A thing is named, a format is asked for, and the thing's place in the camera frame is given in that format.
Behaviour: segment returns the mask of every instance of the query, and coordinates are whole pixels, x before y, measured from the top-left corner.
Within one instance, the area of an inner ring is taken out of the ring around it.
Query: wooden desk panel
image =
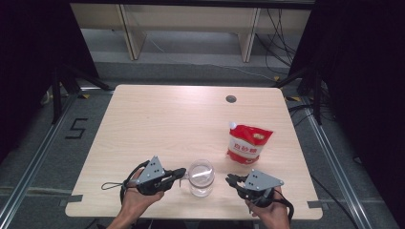
[[[228,95],[237,97],[228,103]],[[274,132],[253,165],[225,156],[228,123],[257,126]],[[192,196],[188,181],[176,181],[143,218],[252,219],[245,202],[225,181],[227,174],[247,175],[259,169],[285,182],[286,198],[295,219],[319,219],[321,209],[282,93],[269,88],[197,86],[118,86],[69,203],[71,217],[114,217],[120,209],[119,188],[101,190],[105,182],[122,182],[141,162],[159,156],[166,170],[188,168],[196,159],[211,161],[216,170],[214,190],[206,198]]]

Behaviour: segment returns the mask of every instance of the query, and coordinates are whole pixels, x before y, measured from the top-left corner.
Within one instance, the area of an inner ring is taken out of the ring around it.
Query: background desk
[[[235,103],[225,98],[234,95]],[[261,158],[243,166],[225,156],[228,122],[274,131]],[[71,202],[71,217],[114,217],[120,209],[119,189],[101,190],[105,182],[122,182],[141,162],[159,156],[166,170],[188,168],[205,158],[216,170],[214,190],[206,198],[189,193],[188,183],[176,181],[144,218],[253,219],[245,202],[225,181],[227,174],[247,175],[252,168],[285,182],[283,193],[295,207],[295,219],[319,219],[320,208],[286,102],[278,89],[118,86],[74,188],[83,195]]]

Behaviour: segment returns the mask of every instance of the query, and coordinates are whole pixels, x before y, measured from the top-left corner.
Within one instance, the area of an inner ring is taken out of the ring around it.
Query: white desk
[[[225,100],[228,95],[235,103]],[[228,122],[274,132],[253,165],[225,156]],[[205,158],[216,170],[214,190],[206,198],[192,196],[188,183],[176,181],[163,199],[146,210],[153,219],[253,219],[245,202],[225,181],[227,174],[247,175],[259,169],[285,182],[285,197],[294,219],[319,219],[318,200],[281,91],[269,88],[197,86],[118,86],[100,124],[74,188],[83,195],[71,202],[71,217],[114,217],[120,209],[119,188],[103,191],[105,182],[122,182],[141,162],[159,156],[164,169],[188,168]]]

